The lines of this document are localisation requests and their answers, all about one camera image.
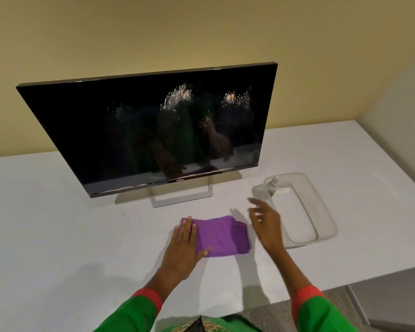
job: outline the white desk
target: white desk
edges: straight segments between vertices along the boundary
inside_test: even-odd
[[[415,184],[354,121],[267,130],[257,168],[207,199],[153,209],[90,199],[57,152],[0,158],[0,331],[90,331],[143,286],[183,216],[246,214],[270,175],[307,174],[339,233],[290,250],[322,290],[415,267]],[[259,243],[204,259],[158,320],[288,299]],[[168,320],[159,322],[166,326]]]

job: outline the purple cloth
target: purple cloth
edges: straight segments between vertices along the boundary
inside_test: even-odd
[[[250,243],[247,225],[236,221],[233,216],[209,220],[193,219],[197,224],[195,251],[209,251],[207,257],[248,254]]]

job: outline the gray wall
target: gray wall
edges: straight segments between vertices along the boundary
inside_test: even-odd
[[[415,181],[415,61],[359,123]],[[350,286],[371,323],[415,326],[415,268]]]

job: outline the monitor screen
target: monitor screen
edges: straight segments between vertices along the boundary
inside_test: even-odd
[[[276,63],[17,86],[86,192],[258,165]]]

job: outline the gray floor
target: gray floor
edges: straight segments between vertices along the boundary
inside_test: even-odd
[[[363,324],[345,287],[327,290],[324,294],[360,332],[379,331]],[[264,332],[296,332],[290,301],[247,310],[242,315]]]

